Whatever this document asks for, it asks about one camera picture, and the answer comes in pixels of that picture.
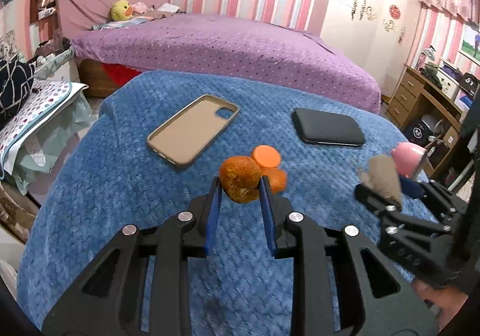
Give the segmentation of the right hand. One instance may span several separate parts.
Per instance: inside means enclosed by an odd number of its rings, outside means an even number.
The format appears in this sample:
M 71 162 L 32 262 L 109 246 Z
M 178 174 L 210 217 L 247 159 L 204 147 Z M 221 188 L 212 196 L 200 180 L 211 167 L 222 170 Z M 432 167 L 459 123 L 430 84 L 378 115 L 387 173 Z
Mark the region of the right hand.
M 469 296 L 453 286 L 447 286 L 441 290 L 435 290 L 422 280 L 414 280 L 412 288 L 424 300 L 440 308 L 437 321 L 442 330 L 459 312 Z

